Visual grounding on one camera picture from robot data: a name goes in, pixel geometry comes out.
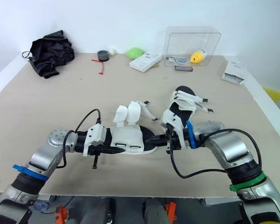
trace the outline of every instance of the white cardboard box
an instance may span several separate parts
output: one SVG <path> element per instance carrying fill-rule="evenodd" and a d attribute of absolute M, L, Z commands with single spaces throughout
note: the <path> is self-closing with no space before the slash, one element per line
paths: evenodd
<path fill-rule="evenodd" d="M 237 85 L 241 85 L 245 80 L 247 66 L 238 60 L 231 60 L 227 63 L 226 69 L 223 72 L 222 79 Z"/>
<path fill-rule="evenodd" d="M 142 72 L 146 72 L 154 64 L 158 63 L 162 59 L 161 54 L 155 54 L 151 52 L 146 52 L 140 57 L 130 62 L 130 67 Z"/>

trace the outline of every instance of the metal robot arm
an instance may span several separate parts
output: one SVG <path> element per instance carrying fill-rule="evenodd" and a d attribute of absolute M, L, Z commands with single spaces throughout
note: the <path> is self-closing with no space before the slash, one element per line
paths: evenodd
<path fill-rule="evenodd" d="M 196 140 L 201 140 L 206 134 L 199 133 L 198 128 L 194 133 Z M 241 138 L 233 132 L 219 133 L 203 146 L 211 149 L 231 180 L 230 189 L 243 200 L 240 211 L 245 223 L 280 223 L 280 193 Z"/>
<path fill-rule="evenodd" d="M 14 165 L 20 173 L 0 196 L 0 224 L 26 224 L 39 191 L 57 168 L 63 157 L 63 140 L 66 152 L 74 152 L 78 134 L 56 129 L 43 146 L 36 150 L 24 167 Z"/>
<path fill-rule="evenodd" d="M 167 146 L 168 154 L 171 150 L 208 147 L 230 178 L 230 189 L 243 201 L 240 211 L 244 223 L 280 223 L 280 194 L 237 134 L 222 132 L 203 140 L 224 129 L 224 125 L 208 121 L 192 127 L 188 122 L 184 128 L 181 119 L 169 110 L 164 112 L 162 121 L 166 133 L 147 140 L 147 144 Z"/>
<path fill-rule="evenodd" d="M 47 141 L 32 155 L 24 167 L 14 165 L 20 173 L 0 196 L 0 224 L 26 224 L 41 188 L 56 168 L 66 165 L 65 153 L 87 153 L 94 155 L 94 167 L 101 153 L 116 154 L 124 149 L 105 144 L 106 129 L 100 125 L 89 128 L 88 132 L 73 132 L 56 129 Z M 63 158 L 64 165 L 58 166 Z"/>

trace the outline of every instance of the black bag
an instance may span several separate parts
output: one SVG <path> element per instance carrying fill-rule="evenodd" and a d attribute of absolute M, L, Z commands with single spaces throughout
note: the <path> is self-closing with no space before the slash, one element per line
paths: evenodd
<path fill-rule="evenodd" d="M 74 49 L 71 48 L 69 40 L 64 37 L 62 30 L 33 41 L 30 52 L 32 57 L 29 57 L 29 61 L 32 68 L 44 78 L 58 75 L 59 72 L 55 68 L 66 65 L 75 58 Z"/>

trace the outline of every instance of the yellow object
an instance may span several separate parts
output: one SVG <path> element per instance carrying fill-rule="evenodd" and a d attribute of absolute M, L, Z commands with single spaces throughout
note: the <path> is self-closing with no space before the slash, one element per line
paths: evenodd
<path fill-rule="evenodd" d="M 272 221 L 269 221 L 269 222 L 262 222 L 260 224 L 280 224 L 279 222 L 272 222 Z"/>
<path fill-rule="evenodd" d="M 272 100 L 275 103 L 278 103 L 280 101 L 280 91 L 272 90 L 266 87 L 263 87 L 263 89 L 266 91 L 266 93 L 272 98 Z"/>
<path fill-rule="evenodd" d="M 206 54 L 206 50 L 200 49 L 198 51 L 195 51 L 191 55 L 190 61 L 191 61 L 191 63 L 200 63 L 200 62 L 202 62 L 205 59 L 206 55 L 207 55 Z"/>

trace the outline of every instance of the white wall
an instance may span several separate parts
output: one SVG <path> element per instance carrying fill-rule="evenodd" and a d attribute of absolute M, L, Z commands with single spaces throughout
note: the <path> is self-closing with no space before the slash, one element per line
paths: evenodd
<path fill-rule="evenodd" d="M 167 26 L 213 26 L 222 33 L 215 54 L 238 55 L 280 90 L 280 0 L 0 0 L 0 69 L 60 29 L 77 52 L 124 53 L 161 50 Z"/>

